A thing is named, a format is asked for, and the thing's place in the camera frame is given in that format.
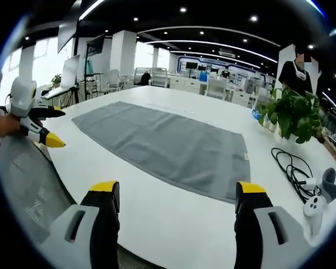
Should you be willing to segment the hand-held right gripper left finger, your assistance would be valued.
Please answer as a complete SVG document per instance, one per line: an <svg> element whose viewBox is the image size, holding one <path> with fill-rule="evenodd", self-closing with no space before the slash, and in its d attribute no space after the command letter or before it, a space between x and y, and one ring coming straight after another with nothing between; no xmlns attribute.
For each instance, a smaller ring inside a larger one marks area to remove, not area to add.
<svg viewBox="0 0 336 269"><path fill-rule="evenodd" d="M118 268L119 182L93 185L50 227L39 249L54 268Z"/></svg>

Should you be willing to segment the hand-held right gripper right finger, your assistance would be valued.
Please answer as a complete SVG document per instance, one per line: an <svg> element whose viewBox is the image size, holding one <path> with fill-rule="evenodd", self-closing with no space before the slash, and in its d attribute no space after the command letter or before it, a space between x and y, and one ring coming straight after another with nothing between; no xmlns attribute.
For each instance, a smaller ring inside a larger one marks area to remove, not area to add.
<svg viewBox="0 0 336 269"><path fill-rule="evenodd" d="M313 247L283 207L257 184L236 183L235 268L299 268Z"/></svg>

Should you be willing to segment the person's left hand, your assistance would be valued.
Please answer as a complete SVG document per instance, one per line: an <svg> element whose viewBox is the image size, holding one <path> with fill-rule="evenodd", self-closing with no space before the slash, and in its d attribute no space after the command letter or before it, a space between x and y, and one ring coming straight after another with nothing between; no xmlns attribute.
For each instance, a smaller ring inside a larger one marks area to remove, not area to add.
<svg viewBox="0 0 336 269"><path fill-rule="evenodd" d="M14 115L0 114L0 137L5 137L20 131L20 121Z"/></svg>

